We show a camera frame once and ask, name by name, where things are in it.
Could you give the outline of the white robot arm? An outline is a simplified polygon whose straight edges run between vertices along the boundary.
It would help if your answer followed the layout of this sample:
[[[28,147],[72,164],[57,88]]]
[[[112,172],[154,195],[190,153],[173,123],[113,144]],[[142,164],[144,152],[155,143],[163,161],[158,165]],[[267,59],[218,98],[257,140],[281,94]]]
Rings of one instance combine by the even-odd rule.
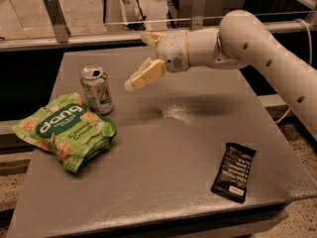
[[[317,70],[286,49],[253,14],[235,10],[215,28],[141,34],[157,54],[146,59],[125,82],[128,91],[195,66],[254,67],[317,138]]]

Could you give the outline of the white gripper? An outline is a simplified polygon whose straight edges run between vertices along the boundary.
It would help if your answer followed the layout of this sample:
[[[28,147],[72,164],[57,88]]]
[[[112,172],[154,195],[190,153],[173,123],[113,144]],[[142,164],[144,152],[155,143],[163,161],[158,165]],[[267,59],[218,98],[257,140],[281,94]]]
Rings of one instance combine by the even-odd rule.
[[[141,40],[151,48],[157,47],[160,59],[147,58],[125,82],[127,91],[135,91],[151,84],[162,77],[167,71],[182,72],[189,70],[186,54],[187,35],[185,32],[161,33],[142,32]]]

